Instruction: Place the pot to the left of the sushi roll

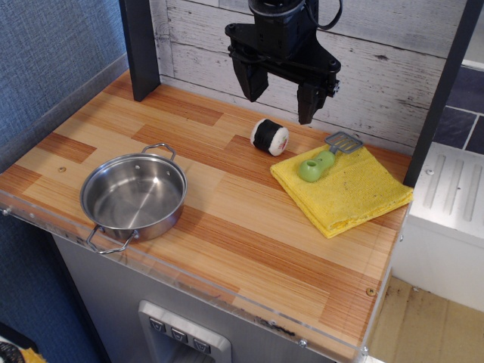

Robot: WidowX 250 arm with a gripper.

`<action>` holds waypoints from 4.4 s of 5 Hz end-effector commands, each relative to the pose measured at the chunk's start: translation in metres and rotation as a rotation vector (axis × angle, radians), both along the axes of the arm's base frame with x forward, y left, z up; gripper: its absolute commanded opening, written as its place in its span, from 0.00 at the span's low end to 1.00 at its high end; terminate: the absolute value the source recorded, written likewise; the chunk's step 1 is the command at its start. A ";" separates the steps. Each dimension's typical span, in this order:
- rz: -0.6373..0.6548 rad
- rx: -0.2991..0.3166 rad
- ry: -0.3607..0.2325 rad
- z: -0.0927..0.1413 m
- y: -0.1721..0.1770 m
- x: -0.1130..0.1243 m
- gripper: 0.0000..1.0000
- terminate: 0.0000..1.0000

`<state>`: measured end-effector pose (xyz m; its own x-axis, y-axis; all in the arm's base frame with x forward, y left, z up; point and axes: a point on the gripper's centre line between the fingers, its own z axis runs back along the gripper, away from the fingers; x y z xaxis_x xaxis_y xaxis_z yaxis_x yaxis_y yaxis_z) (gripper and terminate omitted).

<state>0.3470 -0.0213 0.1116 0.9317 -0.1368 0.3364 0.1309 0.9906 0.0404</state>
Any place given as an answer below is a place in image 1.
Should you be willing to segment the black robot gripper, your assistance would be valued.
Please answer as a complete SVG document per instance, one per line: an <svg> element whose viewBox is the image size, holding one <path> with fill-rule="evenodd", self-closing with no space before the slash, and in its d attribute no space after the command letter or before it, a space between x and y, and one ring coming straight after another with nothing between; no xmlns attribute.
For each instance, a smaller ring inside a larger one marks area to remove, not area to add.
<svg viewBox="0 0 484 363"><path fill-rule="evenodd" d="M298 84L298 120L312 122L315 113L339 89L340 62L323 48L318 30L329 30L342 10L326 25L318 22L318 1L249 1L254 23L225 27L233 68L244 96L255 102L268 88L268 74Z"/></svg>

